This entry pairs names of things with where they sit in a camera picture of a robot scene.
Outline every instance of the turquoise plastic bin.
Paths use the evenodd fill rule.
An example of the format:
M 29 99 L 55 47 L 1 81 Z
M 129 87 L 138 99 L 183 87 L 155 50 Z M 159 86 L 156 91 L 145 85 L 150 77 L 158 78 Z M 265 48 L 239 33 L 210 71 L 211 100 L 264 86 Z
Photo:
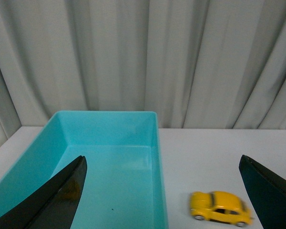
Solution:
M 77 156 L 88 170 L 73 229 L 167 229 L 154 112 L 56 113 L 0 182 L 0 216 Z

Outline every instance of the yellow toy car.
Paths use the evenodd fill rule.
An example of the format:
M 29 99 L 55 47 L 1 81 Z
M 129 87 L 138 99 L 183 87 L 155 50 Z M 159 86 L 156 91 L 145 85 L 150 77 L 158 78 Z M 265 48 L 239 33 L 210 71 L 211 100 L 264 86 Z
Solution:
M 191 215 L 197 220 L 234 224 L 238 227 L 252 224 L 251 210 L 239 197 L 228 192 L 194 192 L 190 207 Z

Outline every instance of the table surface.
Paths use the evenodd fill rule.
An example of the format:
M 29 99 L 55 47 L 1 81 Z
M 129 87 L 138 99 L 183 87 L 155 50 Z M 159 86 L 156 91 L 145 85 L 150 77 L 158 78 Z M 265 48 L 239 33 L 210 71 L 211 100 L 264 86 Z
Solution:
M 0 148 L 0 179 L 42 127 L 21 127 Z M 253 210 L 238 164 L 247 155 L 286 179 L 286 130 L 159 129 L 170 229 L 228 229 L 189 214 L 193 191 L 222 190 L 241 197 Z M 262 229 L 256 213 L 252 226 Z

